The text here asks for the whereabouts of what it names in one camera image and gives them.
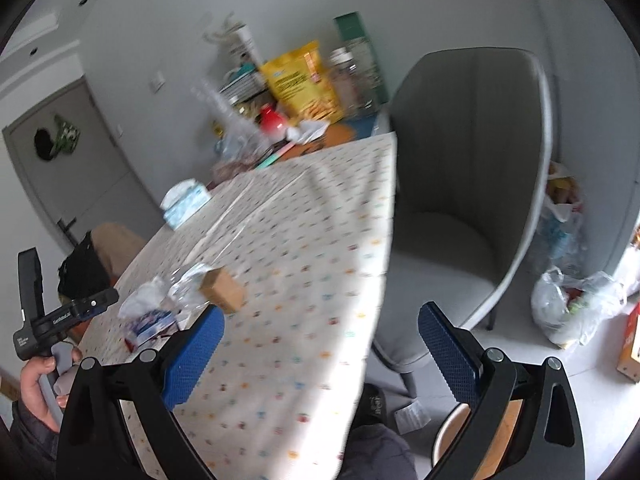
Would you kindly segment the person's left hand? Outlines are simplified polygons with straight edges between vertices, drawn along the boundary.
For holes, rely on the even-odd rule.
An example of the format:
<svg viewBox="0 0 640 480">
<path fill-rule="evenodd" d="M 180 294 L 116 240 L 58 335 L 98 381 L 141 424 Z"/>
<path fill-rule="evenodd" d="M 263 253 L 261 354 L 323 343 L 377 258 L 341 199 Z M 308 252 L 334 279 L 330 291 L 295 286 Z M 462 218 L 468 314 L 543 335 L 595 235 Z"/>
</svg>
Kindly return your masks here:
<svg viewBox="0 0 640 480">
<path fill-rule="evenodd" d="M 39 385 L 41 376 L 47 377 L 55 371 L 56 359 L 54 356 L 34 356 L 21 370 L 20 388 L 21 400 L 26 410 L 57 434 L 60 431 L 60 424 L 54 420 Z"/>
</svg>

